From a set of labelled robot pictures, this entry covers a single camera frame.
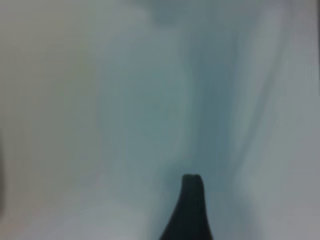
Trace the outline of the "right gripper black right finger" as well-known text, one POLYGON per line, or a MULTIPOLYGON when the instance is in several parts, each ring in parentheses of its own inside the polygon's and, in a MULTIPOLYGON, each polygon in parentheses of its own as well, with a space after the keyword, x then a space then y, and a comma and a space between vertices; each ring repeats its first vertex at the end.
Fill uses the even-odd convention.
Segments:
POLYGON ((195 210, 194 210, 194 230, 192 230, 193 240, 212 240, 213 236, 208 222, 206 201, 205 201, 205 188, 204 183, 199 174, 192 175, 194 181, 194 197, 195 197, 195 210))

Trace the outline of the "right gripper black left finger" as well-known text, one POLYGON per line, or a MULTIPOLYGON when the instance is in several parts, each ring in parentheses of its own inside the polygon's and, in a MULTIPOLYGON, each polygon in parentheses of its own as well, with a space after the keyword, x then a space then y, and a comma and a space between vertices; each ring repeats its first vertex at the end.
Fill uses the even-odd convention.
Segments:
POLYGON ((187 200, 188 187, 190 185, 191 174, 184 174, 181 178, 181 188, 174 210, 169 221, 164 228, 160 240, 182 240, 184 238, 184 228, 187 226, 187 200))

